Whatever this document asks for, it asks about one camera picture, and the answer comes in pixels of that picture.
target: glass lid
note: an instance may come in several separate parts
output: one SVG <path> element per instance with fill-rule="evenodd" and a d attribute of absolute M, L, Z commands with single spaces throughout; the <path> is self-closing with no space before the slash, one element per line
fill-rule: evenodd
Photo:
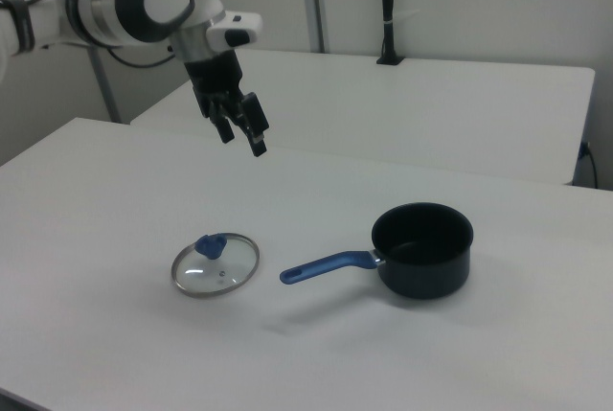
<path fill-rule="evenodd" d="M 259 262 L 260 250 L 251 239 L 232 233 L 214 234 L 184 248 L 170 273 L 183 293 L 206 298 L 243 285 Z"/>

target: blue handle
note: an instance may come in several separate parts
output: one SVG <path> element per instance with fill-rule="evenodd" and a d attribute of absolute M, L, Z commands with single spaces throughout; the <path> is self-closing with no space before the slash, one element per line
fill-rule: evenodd
<path fill-rule="evenodd" d="M 223 253 L 228 239 L 223 234 L 214 234 L 212 236 L 202 236 L 195 243 L 195 251 L 206 256 L 210 260 L 216 260 Z"/>
<path fill-rule="evenodd" d="M 284 270 L 279 278 L 284 284 L 292 285 L 348 265 L 362 267 L 363 269 L 376 269 L 378 262 L 379 260 L 370 251 L 344 251 L 312 263 Z"/>

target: white table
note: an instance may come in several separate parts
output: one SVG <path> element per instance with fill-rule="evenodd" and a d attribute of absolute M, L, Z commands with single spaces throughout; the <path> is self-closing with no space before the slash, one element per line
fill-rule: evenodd
<path fill-rule="evenodd" d="M 238 51 L 273 146 L 567 184 L 594 71 L 586 68 Z M 192 86 L 132 121 L 216 137 Z M 238 138 L 244 138 L 237 132 Z"/>
<path fill-rule="evenodd" d="M 76 120 L 0 168 L 0 387 L 54 411 L 609 408 L 612 193 L 209 143 Z M 279 282 L 424 200 L 474 226 L 454 295 Z M 229 231 L 253 279 L 176 290 L 176 254 Z"/>

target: saucepan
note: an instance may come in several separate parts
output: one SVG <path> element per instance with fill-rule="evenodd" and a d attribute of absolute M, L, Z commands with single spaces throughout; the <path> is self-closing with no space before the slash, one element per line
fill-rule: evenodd
<path fill-rule="evenodd" d="M 459 289 L 468 278 L 473 230 L 460 212 L 437 203 L 410 203 L 383 214 L 373 226 L 374 250 L 345 251 L 287 269 L 292 285 L 332 270 L 377 269 L 393 292 L 435 299 Z"/>

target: saucepan handle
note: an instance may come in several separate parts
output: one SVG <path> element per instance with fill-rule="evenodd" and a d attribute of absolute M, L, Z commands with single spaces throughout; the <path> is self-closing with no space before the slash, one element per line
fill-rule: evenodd
<path fill-rule="evenodd" d="M 362 267 L 363 269 L 375 269 L 380 261 L 381 259 L 377 257 L 375 252 L 343 251 L 342 253 L 337 253 L 322 258 L 321 260 L 313 261 L 312 263 L 306 263 L 284 270 L 279 278 L 284 284 L 292 285 L 348 265 Z"/>

